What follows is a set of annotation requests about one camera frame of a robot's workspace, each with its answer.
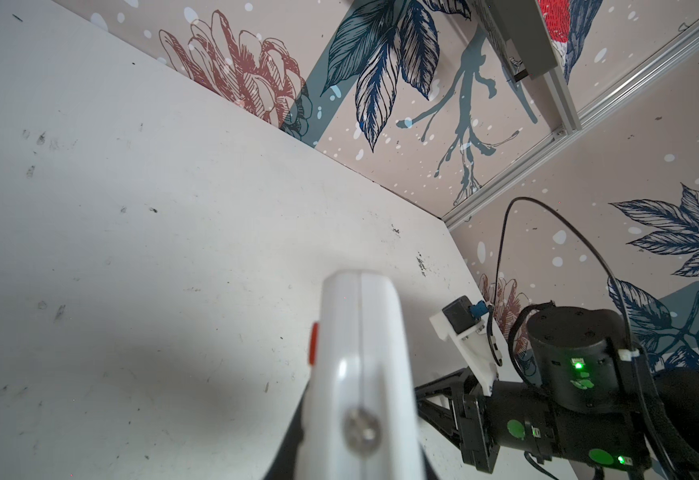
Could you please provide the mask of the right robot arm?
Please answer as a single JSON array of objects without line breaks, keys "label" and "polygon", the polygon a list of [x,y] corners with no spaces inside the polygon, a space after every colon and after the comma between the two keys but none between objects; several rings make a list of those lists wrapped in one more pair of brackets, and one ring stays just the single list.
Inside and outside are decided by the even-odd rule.
[{"label": "right robot arm", "polygon": [[652,372],[649,356],[611,310],[525,307],[539,383],[487,382],[463,368],[417,387],[419,416],[483,473],[501,448],[535,467],[555,458],[639,479],[659,464],[669,479],[699,479],[699,370]]}]

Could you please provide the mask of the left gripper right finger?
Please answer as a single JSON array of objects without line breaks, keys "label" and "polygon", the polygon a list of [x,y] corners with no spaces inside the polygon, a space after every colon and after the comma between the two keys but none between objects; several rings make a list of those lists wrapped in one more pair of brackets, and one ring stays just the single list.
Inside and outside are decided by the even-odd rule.
[{"label": "left gripper right finger", "polygon": [[421,459],[423,460],[423,469],[425,470],[425,480],[439,480],[437,472],[431,466],[431,462],[427,459],[427,454],[421,450]]}]

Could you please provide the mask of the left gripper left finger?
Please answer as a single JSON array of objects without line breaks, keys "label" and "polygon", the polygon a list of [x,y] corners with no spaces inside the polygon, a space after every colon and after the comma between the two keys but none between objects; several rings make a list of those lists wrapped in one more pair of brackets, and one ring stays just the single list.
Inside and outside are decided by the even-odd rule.
[{"label": "left gripper left finger", "polygon": [[304,438],[304,404],[309,384],[306,384],[299,404],[293,413],[283,440],[267,470],[264,480],[295,480],[299,446]]}]

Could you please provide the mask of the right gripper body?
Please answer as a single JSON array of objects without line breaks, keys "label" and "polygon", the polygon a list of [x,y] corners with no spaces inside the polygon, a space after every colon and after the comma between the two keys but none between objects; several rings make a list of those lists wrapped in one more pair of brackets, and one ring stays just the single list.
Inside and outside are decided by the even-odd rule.
[{"label": "right gripper body", "polygon": [[469,368],[415,388],[419,417],[451,442],[463,463],[493,473],[499,446],[487,428],[487,408],[481,386]]}]

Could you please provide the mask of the white remote control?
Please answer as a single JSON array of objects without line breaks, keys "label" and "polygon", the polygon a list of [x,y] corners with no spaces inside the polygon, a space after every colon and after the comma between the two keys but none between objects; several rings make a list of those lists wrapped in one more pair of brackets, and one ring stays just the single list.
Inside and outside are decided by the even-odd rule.
[{"label": "white remote control", "polygon": [[389,278],[344,270],[323,282],[309,363],[295,478],[425,478],[405,322]]}]

